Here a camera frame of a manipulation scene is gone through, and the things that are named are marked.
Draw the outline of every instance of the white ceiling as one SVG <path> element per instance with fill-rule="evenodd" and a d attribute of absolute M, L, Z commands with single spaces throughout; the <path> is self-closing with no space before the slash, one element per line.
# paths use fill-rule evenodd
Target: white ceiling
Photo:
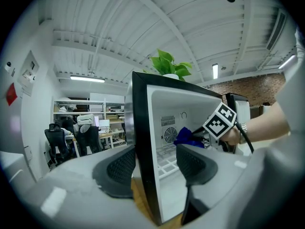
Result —
<path fill-rule="evenodd" d="M 132 71 L 157 73 L 149 57 L 159 48 L 192 62 L 186 80 L 204 85 L 213 83 L 214 63 L 226 67 L 220 78 L 240 78 L 257 74 L 267 57 L 280 64 L 291 53 L 290 18 L 281 49 L 266 49 L 279 9 L 278 0 L 39 0 L 39 20 L 53 20 L 59 78 L 93 72 L 127 86 Z"/>

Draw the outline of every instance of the ceiling light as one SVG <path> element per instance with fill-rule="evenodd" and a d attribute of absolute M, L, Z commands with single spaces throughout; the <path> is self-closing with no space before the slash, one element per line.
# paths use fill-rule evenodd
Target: ceiling light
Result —
<path fill-rule="evenodd" d="M 213 64 L 213 79 L 217 79 L 218 78 L 218 64 Z"/>
<path fill-rule="evenodd" d="M 279 69 L 282 69 L 284 66 L 286 66 L 289 62 L 291 62 L 292 59 L 295 58 L 295 55 L 291 55 L 290 58 L 285 62 L 283 63 L 280 67 L 278 67 Z"/>
<path fill-rule="evenodd" d="M 71 75 L 70 78 L 71 78 L 71 80 L 78 80 L 78 81 L 100 82 L 100 83 L 104 83 L 105 82 L 105 80 L 99 79 L 99 78 L 95 78 L 95 77 L 86 77 L 86 76 Z"/>

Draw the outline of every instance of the human hand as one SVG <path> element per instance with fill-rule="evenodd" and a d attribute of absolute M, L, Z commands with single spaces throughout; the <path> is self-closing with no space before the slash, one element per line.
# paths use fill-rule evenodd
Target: human hand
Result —
<path fill-rule="evenodd" d="M 234 146 L 240 143 L 240 132 L 236 126 L 231 128 L 226 134 L 224 134 L 220 140 L 227 142 L 229 145 Z"/>

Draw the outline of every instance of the mini fridge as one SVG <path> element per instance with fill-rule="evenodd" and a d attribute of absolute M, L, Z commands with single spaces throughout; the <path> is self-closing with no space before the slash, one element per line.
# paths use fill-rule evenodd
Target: mini fridge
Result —
<path fill-rule="evenodd" d="M 132 73 L 125 98 L 126 137 L 136 149 L 134 180 L 157 225 L 185 207 L 187 188 L 174 140 L 183 127 L 202 126 L 221 101 L 221 95 L 191 83 Z"/>

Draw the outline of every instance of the green plant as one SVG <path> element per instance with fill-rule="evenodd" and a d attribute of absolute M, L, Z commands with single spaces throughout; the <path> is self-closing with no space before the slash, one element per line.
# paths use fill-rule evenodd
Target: green plant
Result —
<path fill-rule="evenodd" d="M 151 57 L 154 68 L 161 74 L 176 74 L 181 81 L 184 81 L 184 76 L 191 75 L 187 68 L 192 68 L 192 65 L 188 62 L 181 62 L 175 64 L 174 57 L 169 52 L 164 52 L 159 49 L 159 57 Z"/>

